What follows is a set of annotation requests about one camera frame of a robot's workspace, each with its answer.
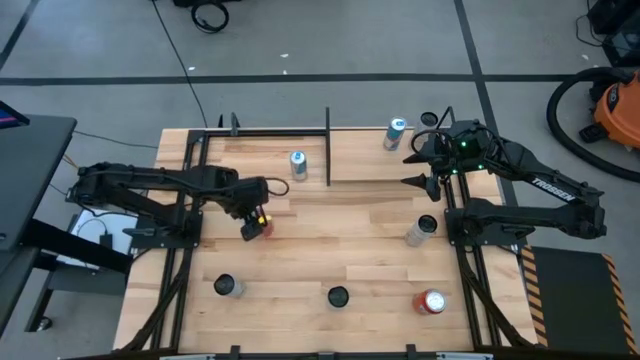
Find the white beverage can black lid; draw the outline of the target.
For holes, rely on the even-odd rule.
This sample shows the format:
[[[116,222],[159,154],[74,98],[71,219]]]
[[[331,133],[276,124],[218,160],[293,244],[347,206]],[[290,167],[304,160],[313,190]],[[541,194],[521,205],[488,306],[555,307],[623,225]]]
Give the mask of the white beverage can black lid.
[[[221,274],[213,283],[214,291],[220,296],[240,297],[245,291],[243,282],[228,273]]]

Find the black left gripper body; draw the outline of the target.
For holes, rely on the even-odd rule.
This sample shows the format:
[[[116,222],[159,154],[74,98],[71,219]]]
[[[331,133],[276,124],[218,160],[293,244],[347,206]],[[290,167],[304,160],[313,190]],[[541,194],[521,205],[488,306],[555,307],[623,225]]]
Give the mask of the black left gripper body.
[[[238,179],[224,190],[224,211],[234,219],[254,216],[256,209],[269,201],[269,189],[265,177]]]

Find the white yellow-print beverage can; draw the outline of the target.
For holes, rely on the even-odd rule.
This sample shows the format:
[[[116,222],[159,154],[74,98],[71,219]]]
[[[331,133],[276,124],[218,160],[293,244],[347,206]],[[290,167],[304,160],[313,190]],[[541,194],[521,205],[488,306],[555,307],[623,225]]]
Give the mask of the white yellow-print beverage can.
[[[436,127],[439,118],[433,112],[424,112],[420,115],[414,126],[414,131],[409,141],[409,148],[419,151],[422,148],[424,142],[428,139],[429,133],[425,133],[425,130],[431,130]]]

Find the black mat hazard stripes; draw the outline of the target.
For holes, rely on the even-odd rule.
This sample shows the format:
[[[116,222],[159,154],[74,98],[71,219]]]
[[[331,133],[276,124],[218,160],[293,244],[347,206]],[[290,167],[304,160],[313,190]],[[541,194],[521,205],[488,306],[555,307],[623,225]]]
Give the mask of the black mat hazard stripes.
[[[611,256],[532,246],[520,256],[541,345],[640,356]]]

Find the dark display screen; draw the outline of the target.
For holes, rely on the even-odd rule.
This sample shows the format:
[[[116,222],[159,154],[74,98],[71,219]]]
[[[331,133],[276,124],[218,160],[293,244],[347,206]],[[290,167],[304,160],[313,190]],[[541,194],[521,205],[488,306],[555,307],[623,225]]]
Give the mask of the dark display screen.
[[[30,120],[0,100],[0,129],[28,126]]]

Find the white Celsius Tropical Vibe can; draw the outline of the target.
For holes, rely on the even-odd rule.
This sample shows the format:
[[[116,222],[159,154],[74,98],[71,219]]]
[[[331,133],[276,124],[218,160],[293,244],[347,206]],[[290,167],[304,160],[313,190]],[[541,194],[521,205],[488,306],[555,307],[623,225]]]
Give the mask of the white Celsius Tropical Vibe can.
[[[405,243],[410,247],[420,247],[436,234],[438,222],[431,215],[420,216],[405,235]]]

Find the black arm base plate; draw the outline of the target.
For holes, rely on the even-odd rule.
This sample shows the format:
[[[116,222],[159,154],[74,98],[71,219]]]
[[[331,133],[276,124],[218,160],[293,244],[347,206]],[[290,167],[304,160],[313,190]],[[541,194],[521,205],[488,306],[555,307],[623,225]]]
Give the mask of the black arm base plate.
[[[203,213],[188,211],[185,228],[160,224],[150,217],[140,216],[134,227],[125,227],[131,246],[138,249],[189,249],[197,247],[201,239]]]
[[[444,212],[449,241],[460,246],[526,244],[526,237],[535,231],[530,225],[514,225],[467,216],[463,209]]]

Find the black desk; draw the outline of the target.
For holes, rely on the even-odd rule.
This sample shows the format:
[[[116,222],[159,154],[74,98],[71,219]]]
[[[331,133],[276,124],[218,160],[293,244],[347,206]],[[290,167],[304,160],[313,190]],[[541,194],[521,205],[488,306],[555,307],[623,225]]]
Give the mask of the black desk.
[[[129,256],[34,217],[76,128],[71,117],[31,115],[0,129],[0,337],[43,251],[128,273]]]

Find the black divider post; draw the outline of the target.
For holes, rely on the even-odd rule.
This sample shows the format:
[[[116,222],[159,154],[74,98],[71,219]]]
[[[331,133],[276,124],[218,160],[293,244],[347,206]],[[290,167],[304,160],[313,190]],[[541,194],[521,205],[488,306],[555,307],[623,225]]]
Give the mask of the black divider post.
[[[331,186],[331,116],[330,107],[325,107],[325,182]]]

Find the white paper sheet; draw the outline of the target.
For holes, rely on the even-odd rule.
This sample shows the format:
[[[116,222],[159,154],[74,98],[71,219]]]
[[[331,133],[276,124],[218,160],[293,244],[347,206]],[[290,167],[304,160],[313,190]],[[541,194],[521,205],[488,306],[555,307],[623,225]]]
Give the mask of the white paper sheet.
[[[135,228],[137,217],[106,210],[94,210],[91,214],[83,210],[72,223],[70,233],[90,242],[99,244],[102,235],[110,235],[111,248],[125,255],[130,254],[132,237],[124,229]]]

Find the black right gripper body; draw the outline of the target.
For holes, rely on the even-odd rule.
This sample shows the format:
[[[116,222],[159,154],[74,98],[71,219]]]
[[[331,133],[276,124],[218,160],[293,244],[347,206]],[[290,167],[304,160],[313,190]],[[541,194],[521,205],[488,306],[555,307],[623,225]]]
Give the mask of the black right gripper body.
[[[428,163],[436,176],[488,169],[495,150],[494,134],[477,120],[454,123],[428,137]]]

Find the blue silver Red Bull can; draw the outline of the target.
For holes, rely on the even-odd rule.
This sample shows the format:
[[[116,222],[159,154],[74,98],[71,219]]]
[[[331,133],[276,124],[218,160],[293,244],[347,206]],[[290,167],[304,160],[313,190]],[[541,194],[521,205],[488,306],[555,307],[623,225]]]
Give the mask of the blue silver Red Bull can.
[[[403,137],[407,121],[402,117],[394,117],[390,120],[383,141],[383,146],[388,151],[395,151]]]
[[[292,152],[290,155],[292,178],[296,181],[307,179],[307,157],[302,151]]]

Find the raised wooden shelf board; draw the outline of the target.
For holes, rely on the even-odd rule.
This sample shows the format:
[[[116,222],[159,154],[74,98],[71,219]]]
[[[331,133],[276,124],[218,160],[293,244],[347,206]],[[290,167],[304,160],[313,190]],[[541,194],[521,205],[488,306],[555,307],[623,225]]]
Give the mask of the raised wooden shelf board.
[[[406,131],[396,150],[383,145],[384,128],[335,128],[330,132],[332,181],[395,181],[431,171],[427,163],[405,164],[413,154]]]

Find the white blue Celsius Arctic can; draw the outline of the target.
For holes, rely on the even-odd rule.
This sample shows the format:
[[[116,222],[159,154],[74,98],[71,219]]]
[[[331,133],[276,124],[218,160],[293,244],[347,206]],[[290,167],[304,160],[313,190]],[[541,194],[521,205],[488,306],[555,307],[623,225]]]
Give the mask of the white blue Celsius Arctic can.
[[[350,295],[344,286],[335,286],[329,289],[327,299],[331,307],[339,309],[348,304]]]

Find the black equipment case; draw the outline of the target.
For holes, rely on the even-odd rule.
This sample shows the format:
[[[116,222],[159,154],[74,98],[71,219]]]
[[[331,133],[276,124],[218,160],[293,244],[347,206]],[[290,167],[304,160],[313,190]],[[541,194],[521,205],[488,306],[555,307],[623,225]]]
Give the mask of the black equipment case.
[[[640,67],[640,0],[594,0],[587,18],[614,67]]]

